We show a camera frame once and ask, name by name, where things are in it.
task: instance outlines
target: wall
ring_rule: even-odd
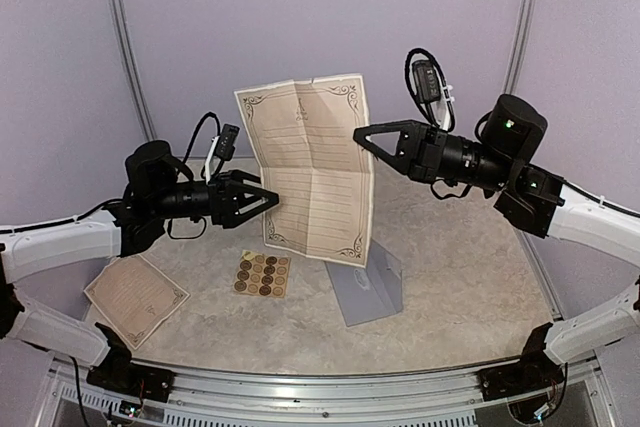
[[[68,216],[122,194],[142,141],[107,0],[0,0],[0,224]],[[70,315],[101,262],[19,285]],[[0,341],[0,425],[26,425],[42,353]]]
[[[469,135],[502,89],[520,0],[124,3],[156,130],[183,153],[204,111],[240,122],[234,89],[290,78],[360,72],[373,122],[419,118],[403,80],[405,55],[416,46],[443,66],[455,87],[458,131]],[[240,138],[238,153],[250,152]]]
[[[538,0],[517,94],[549,121],[535,162],[640,209],[640,0]],[[638,270],[587,247],[536,241],[565,315],[630,285]],[[640,337],[600,360],[623,425],[637,426]]]

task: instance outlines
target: gray envelope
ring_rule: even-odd
[[[402,312],[401,263],[374,240],[364,269],[325,264],[347,327]]]

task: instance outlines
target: beige table surface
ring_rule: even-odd
[[[258,170],[253,159],[229,168]],[[323,262],[266,248],[260,219],[209,226],[198,240],[164,236],[144,254],[191,298],[134,357],[256,373],[365,374],[519,354],[531,329],[551,316],[493,201],[478,189],[438,201],[428,186],[380,162],[376,169],[373,238],[403,263],[402,313],[348,328]],[[178,224],[176,235],[199,228]],[[232,291],[243,249],[292,257],[285,299]],[[88,319],[99,318],[92,307]]]

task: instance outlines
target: table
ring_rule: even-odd
[[[200,171],[200,163],[192,165]],[[254,159],[228,168],[257,173]],[[473,189],[438,201],[376,162],[373,238],[403,263],[404,311],[347,328],[324,263],[267,248],[261,219],[156,241],[143,256],[191,297],[134,352],[183,366],[271,374],[369,374],[517,355],[551,319],[513,228]],[[176,222],[175,235],[200,226]],[[292,257],[285,299],[233,292],[242,250]],[[100,319],[91,308],[89,320]]]

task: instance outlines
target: beige stationery paper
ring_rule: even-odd
[[[189,297],[139,256],[107,265],[87,286],[85,294],[133,350]]]
[[[373,216],[373,159],[353,141],[369,125],[361,75],[235,92],[264,188],[265,244],[364,267]]]

